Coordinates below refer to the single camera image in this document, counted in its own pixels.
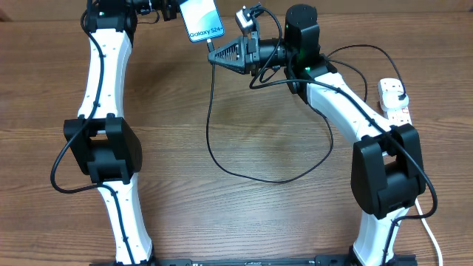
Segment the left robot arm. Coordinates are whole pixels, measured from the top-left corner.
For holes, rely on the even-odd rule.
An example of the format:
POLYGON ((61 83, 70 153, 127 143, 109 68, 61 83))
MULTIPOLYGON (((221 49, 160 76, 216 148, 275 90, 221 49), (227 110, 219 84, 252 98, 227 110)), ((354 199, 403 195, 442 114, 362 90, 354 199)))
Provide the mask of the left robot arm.
POLYGON ((88 1, 80 24, 90 44, 86 91, 76 118, 65 120, 66 145, 52 166, 50 182, 56 191, 76 194, 98 191, 115 239, 113 265, 158 265, 147 233, 137 188, 143 152, 138 136, 124 118, 126 67, 132 52, 137 17, 156 13, 175 19, 176 1, 88 1), (61 188, 55 179, 58 165, 71 151, 90 185, 61 188))

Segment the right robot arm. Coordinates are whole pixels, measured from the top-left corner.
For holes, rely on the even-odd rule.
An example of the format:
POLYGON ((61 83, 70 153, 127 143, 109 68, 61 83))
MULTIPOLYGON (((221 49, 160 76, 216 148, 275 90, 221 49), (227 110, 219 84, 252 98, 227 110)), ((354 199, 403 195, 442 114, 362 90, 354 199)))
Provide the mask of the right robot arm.
POLYGON ((236 13, 242 35, 224 47, 210 48, 213 67, 252 75, 250 87, 267 86, 267 69, 282 67, 285 83, 330 128, 337 128, 353 147, 350 185, 361 208, 358 237, 348 253, 317 255, 315 265, 415 265, 413 255, 394 252, 401 223, 420 194, 432 189, 423 169, 420 138, 410 123, 379 115, 358 97, 337 70, 337 63, 321 52, 315 7, 296 4, 278 24, 277 38, 260 36, 261 5, 236 13))

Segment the Galaxy smartphone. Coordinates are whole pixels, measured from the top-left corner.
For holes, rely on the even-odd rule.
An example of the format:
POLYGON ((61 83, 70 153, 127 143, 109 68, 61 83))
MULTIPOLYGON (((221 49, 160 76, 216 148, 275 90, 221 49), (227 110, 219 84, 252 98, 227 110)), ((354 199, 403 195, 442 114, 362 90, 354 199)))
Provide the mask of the Galaxy smartphone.
POLYGON ((178 4, 190 42, 224 36, 215 0, 179 0, 178 4))

